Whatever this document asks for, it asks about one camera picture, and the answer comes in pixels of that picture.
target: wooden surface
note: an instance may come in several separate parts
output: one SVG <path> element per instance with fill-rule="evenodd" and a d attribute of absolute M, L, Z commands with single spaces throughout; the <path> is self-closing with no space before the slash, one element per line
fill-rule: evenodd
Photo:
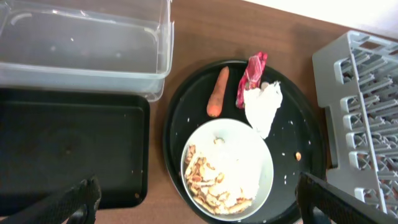
<path fill-rule="evenodd" d="M 162 153 L 165 111 L 177 89 L 193 71 L 215 60 L 269 54 L 268 66 L 291 79 L 317 114 L 312 54 L 348 28 L 262 7 L 240 0 L 174 0 L 173 65 L 163 97 L 151 104 L 149 189 L 144 202 L 129 209 L 101 210 L 97 224 L 203 223 L 173 186 Z"/>

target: clear plastic container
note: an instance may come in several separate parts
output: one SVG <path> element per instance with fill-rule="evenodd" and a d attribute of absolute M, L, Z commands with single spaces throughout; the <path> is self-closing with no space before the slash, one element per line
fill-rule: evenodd
<path fill-rule="evenodd" d="M 6 0 L 0 22 L 2 86 L 162 95 L 170 0 Z"/>

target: food waste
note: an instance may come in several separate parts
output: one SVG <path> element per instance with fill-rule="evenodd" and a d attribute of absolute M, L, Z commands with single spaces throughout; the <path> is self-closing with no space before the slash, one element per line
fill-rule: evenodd
<path fill-rule="evenodd" d="M 215 148 L 222 147 L 224 140 L 216 138 Z M 241 213 L 252 205 L 259 185 L 259 177 L 248 180 L 246 170 L 248 163 L 239 159 L 226 158 L 218 154 L 206 154 L 190 145 L 185 159 L 187 168 L 184 178 L 187 180 L 193 199 L 212 214 L 229 215 Z"/>

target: white wall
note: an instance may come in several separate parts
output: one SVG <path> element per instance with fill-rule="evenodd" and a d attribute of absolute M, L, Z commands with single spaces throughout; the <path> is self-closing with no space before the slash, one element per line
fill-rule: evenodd
<path fill-rule="evenodd" d="M 244 0 L 398 39 L 398 0 Z"/>

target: white napkin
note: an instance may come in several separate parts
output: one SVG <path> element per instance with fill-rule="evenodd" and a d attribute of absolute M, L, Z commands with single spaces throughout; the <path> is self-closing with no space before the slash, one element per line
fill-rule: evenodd
<path fill-rule="evenodd" d="M 276 111 L 282 103 L 280 82 L 262 83 L 261 89 L 243 92 L 244 112 L 250 125 L 265 139 L 271 130 Z"/>

